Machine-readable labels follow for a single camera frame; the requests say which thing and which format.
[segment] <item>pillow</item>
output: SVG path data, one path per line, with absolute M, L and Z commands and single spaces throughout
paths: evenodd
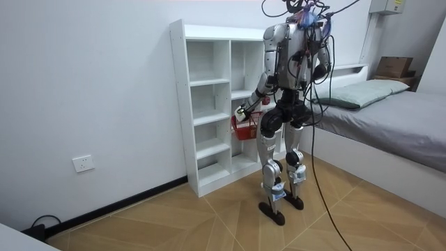
M 332 89 L 319 94 L 319 102 L 323 105 L 333 105 L 345 109 L 361 109 L 389 95 L 400 93 L 409 86 L 393 80 L 369 80 L 357 84 Z

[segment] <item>white bookshelf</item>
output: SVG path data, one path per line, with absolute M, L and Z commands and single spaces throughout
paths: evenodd
M 261 168 L 256 140 L 239 141 L 231 116 L 263 72 L 263 30 L 178 20 L 170 32 L 187 177 L 201 197 Z M 276 132 L 276 159 L 285 156 L 282 134 Z

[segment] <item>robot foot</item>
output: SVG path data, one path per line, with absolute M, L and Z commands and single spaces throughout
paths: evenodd
M 304 202 L 303 200 L 301 200 L 299 198 L 299 196 L 294 199 L 293 195 L 291 194 L 291 192 L 289 192 L 288 190 L 285 190 L 286 196 L 285 196 L 285 200 L 289 203 L 291 203 L 291 205 L 293 205 L 296 209 L 298 210 L 303 210 L 304 209 Z
M 274 222 L 276 222 L 277 225 L 279 226 L 285 225 L 285 216 L 280 212 L 277 212 L 277 214 L 275 214 L 272 211 L 271 206 L 269 204 L 265 202 L 260 202 L 259 209 L 260 211 L 262 211 L 263 214 L 271 218 L 271 220 L 274 220 Z

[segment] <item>wall outlet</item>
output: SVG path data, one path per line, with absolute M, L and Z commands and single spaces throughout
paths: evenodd
M 72 163 L 75 165 L 76 172 L 83 172 L 95 168 L 91 155 L 74 158 L 72 159 Z

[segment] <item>red basket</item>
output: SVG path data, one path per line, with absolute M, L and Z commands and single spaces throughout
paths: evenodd
M 255 139 L 257 137 L 257 124 L 262 112 L 253 112 L 248 120 L 238 122 L 235 116 L 232 116 L 231 123 L 238 140 Z

